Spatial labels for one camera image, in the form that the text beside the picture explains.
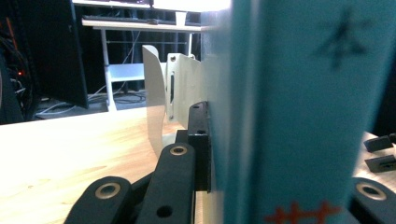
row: white desk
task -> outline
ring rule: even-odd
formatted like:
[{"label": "white desk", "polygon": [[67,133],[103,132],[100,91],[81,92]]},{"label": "white desk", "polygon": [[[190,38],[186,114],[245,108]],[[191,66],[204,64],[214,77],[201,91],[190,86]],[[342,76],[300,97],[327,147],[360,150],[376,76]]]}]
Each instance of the white desk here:
[{"label": "white desk", "polygon": [[191,54],[191,34],[201,33],[202,28],[196,26],[177,26],[177,25],[151,25],[138,22],[121,22],[121,21],[86,21],[82,20],[82,25],[91,26],[93,29],[100,30],[102,36],[102,48],[105,61],[105,76],[107,89],[107,109],[116,111],[116,105],[113,99],[112,82],[144,80],[143,64],[109,64],[107,53],[106,30],[120,31],[145,31],[145,32],[171,32],[189,34],[187,38],[188,54]]},{"label": "white desk", "polygon": [[[84,7],[118,7],[118,8],[149,8],[149,5],[121,3],[117,1],[92,1],[92,0],[73,0],[76,6]],[[154,9],[169,11],[189,11],[204,12],[221,10],[228,7],[228,1],[222,0],[214,3],[211,0],[154,0]]]}]

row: black bracket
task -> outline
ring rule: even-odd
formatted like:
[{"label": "black bracket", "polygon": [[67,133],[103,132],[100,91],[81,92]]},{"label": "black bracket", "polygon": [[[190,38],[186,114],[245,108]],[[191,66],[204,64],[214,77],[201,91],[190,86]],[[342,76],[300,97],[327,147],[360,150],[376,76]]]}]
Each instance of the black bracket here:
[{"label": "black bracket", "polygon": [[193,223],[195,191],[210,191],[207,102],[192,105],[189,129],[177,131],[155,171],[131,183],[108,176],[90,184],[65,223]]},{"label": "black bracket", "polygon": [[[396,135],[395,133],[392,133],[389,136],[385,135],[364,141],[363,144],[366,146],[368,152],[373,153],[393,147],[392,143],[395,143],[395,141]],[[373,173],[382,173],[396,170],[396,158],[394,155],[386,155],[383,157],[368,159],[365,160],[365,162],[370,171]]]}]

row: metal screw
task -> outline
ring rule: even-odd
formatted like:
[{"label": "metal screw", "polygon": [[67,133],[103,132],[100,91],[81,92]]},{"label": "metal screw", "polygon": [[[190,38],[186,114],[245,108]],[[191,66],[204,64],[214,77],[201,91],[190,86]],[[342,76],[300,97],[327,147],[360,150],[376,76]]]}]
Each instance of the metal screw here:
[{"label": "metal screw", "polygon": [[186,147],[172,147],[171,148],[171,154],[174,156],[181,156],[187,153],[187,148]]}]

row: book spine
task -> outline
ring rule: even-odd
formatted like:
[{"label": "book spine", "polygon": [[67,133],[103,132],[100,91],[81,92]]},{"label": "book spine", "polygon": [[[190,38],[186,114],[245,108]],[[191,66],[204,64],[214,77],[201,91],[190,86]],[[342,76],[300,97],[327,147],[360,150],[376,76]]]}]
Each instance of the book spine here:
[{"label": "book spine", "polygon": [[217,221],[343,218],[389,70],[395,8],[395,1],[233,1],[204,15],[214,27],[203,34],[203,65]]}]

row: floor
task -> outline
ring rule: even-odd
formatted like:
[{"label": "floor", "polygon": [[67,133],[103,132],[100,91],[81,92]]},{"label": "floor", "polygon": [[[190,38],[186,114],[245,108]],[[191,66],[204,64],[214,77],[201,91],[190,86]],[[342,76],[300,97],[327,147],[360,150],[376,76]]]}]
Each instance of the floor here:
[{"label": "floor", "polygon": [[[89,108],[83,108],[50,98],[42,98],[34,120],[58,119],[78,115],[107,112],[106,94],[96,93],[89,95]],[[131,109],[146,106],[146,92],[128,91],[114,95],[114,101],[118,110]]]}]

